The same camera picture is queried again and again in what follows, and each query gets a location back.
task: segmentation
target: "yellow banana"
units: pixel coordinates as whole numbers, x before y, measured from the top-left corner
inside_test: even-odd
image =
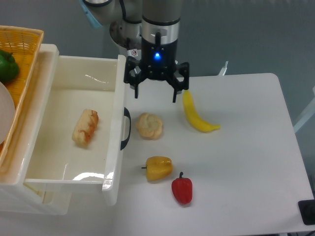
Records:
[[[188,121],[193,127],[198,129],[199,131],[210,132],[213,130],[220,129],[221,126],[219,124],[211,124],[203,120],[198,115],[193,103],[192,95],[188,90],[185,90],[183,94],[183,106]]]

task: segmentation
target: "drawer handle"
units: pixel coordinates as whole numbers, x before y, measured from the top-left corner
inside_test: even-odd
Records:
[[[123,150],[127,146],[128,141],[130,139],[130,133],[131,133],[131,116],[130,116],[130,113],[126,107],[124,109],[124,116],[129,119],[129,134],[128,134],[128,137],[121,142],[120,150]]]

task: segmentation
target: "white table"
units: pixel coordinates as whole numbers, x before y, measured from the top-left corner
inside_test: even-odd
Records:
[[[135,100],[128,90],[131,139],[124,151],[117,204],[99,195],[73,194],[65,216],[0,213],[2,235],[190,236],[254,235],[314,230],[302,222],[298,201],[312,199],[308,178],[286,109],[272,74],[199,77],[190,91],[200,115],[221,130],[202,134],[184,116],[181,95],[145,81]],[[157,141],[135,130],[141,112],[164,121]],[[148,183],[140,167],[153,155],[174,163],[172,175]],[[180,206],[171,182],[183,171],[193,200]]]

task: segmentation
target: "wicker basket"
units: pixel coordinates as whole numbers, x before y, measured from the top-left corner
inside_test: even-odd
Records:
[[[43,37],[44,32],[38,29],[0,26],[0,49],[13,53],[15,61],[20,67],[18,76],[13,81],[5,84],[14,101],[15,115],[6,139],[0,144],[0,166],[7,154],[12,135],[17,126]]]

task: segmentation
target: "bread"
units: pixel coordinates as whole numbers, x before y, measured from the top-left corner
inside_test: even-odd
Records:
[[[72,132],[72,140],[79,146],[86,147],[96,130],[98,115],[94,110],[85,109]]]
[[[147,139],[158,139],[162,133],[163,122],[157,115],[142,113],[136,123],[139,134]]]

